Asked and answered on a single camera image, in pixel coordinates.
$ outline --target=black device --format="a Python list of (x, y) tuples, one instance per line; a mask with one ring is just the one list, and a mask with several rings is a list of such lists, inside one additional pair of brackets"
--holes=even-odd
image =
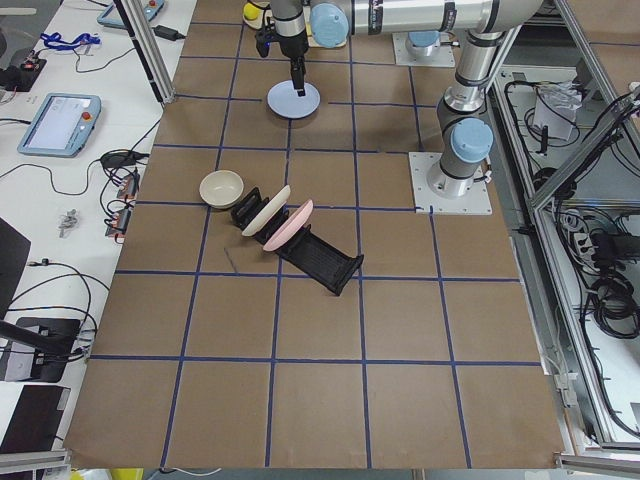
[(0, 337), (10, 340), (8, 351), (0, 357), (2, 378), (7, 380), (8, 373), (15, 374), (8, 369), (14, 367), (16, 362), (21, 362), (20, 372), (24, 372), (25, 378), (8, 380), (59, 382), (79, 332), (80, 320), (71, 318), (22, 317), (16, 325), (0, 322)]
[(640, 237), (635, 235), (594, 233), (591, 241), (595, 247), (593, 260), (598, 268), (615, 268), (618, 262), (640, 260)]
[(30, 248), (31, 242), (0, 218), (0, 337), (10, 340), (0, 357), (0, 373), (5, 378), (11, 346), (19, 343), (33, 349), (31, 353), (14, 353), (32, 359), (28, 377), (58, 382), (64, 372), (64, 360), (71, 353), (78, 336), (80, 321), (35, 317), (21, 318), (16, 325), (4, 321), (27, 264)]
[(29, 258), (31, 242), (0, 218), (0, 319), (7, 313)]
[[(257, 187), (254, 188), (231, 210), (233, 223), (244, 230), (267, 203), (269, 199), (263, 199), (260, 190)], [(264, 245), (288, 218), (289, 212), (280, 210), (253, 238)], [(364, 260), (364, 255), (349, 257), (318, 238), (311, 233), (311, 226), (296, 232), (291, 240), (278, 248), (275, 253), (327, 287), (335, 295), (342, 293), (342, 289)]]
[(54, 385), (25, 385), (13, 411), (0, 454), (51, 450), (69, 390)]
[(42, 58), (29, 56), (19, 67), (11, 65), (6, 70), (0, 69), (0, 85), (7, 91), (29, 92), (46, 64)]

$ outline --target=plate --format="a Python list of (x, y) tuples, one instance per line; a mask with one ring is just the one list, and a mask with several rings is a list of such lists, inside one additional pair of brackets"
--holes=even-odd
[(262, 210), (258, 212), (258, 215), (253, 217), (253, 220), (247, 225), (242, 231), (243, 237), (252, 237), (256, 233), (258, 233), (262, 228), (267, 224), (269, 220), (282, 208), (284, 204), (289, 200), (289, 195), (291, 195), (291, 187), (289, 185), (285, 185), (282, 190), (280, 190), (275, 197), (271, 199), (269, 203), (267, 203)]
[(267, 94), (271, 110), (284, 118), (304, 118), (316, 111), (320, 105), (320, 92), (310, 83), (304, 84), (306, 95), (299, 97), (291, 80), (273, 86)]
[(307, 200), (291, 214), (289, 219), (274, 233), (262, 249), (265, 252), (273, 252), (291, 240), (298, 230), (309, 220), (313, 211), (313, 202)]

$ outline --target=brown paper tabletop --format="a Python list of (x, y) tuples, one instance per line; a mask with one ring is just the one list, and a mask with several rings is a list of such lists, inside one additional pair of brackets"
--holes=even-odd
[[(406, 152), (442, 149), (453, 70), (391, 65), (390, 38), (314, 49), (320, 108), (285, 120), (265, 97), (289, 65), (277, 46), (258, 59), (241, 10), (196, 7), (65, 440), (73, 465), (552, 467), (562, 441), (497, 197), (487, 217), (413, 209)], [(208, 209), (214, 168), (312, 197), (313, 231), (365, 254), (343, 294)]]

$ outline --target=metal base plate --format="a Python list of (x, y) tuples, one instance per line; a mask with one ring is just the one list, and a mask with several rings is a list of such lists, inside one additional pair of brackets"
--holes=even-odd
[[(491, 215), (491, 201), (484, 182), (474, 183), (466, 195), (450, 200), (443, 198), (427, 184), (427, 172), (440, 160), (439, 152), (410, 152), (411, 183), (416, 213), (429, 213), (433, 210), (437, 215)], [(476, 177), (482, 176), (478, 167)]]
[[(448, 45), (441, 45), (438, 51), (430, 57), (416, 59), (407, 51), (407, 47), (405, 46), (407, 35), (408, 33), (406, 32), (393, 34), (393, 50), (396, 54), (396, 65), (440, 68), (454, 68), (456, 66), (456, 60), (453, 58), (453, 50)], [(441, 33), (440, 41), (449, 42), (449, 35), (444, 32)]]

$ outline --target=white plate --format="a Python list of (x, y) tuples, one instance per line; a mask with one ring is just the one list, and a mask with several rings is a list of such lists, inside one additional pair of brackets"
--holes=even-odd
[(304, 118), (316, 111), (320, 105), (320, 93), (310, 83), (304, 84), (307, 93), (299, 97), (291, 80), (285, 80), (273, 86), (267, 94), (267, 103), (271, 110), (284, 118)]
[(242, 231), (243, 237), (252, 237), (256, 233), (258, 233), (262, 228), (267, 224), (269, 220), (282, 208), (284, 204), (289, 200), (289, 195), (291, 195), (291, 187), (289, 185), (285, 185), (282, 190), (280, 190), (275, 197), (271, 199), (269, 203), (267, 203), (262, 210), (258, 212), (253, 220), (247, 225)]

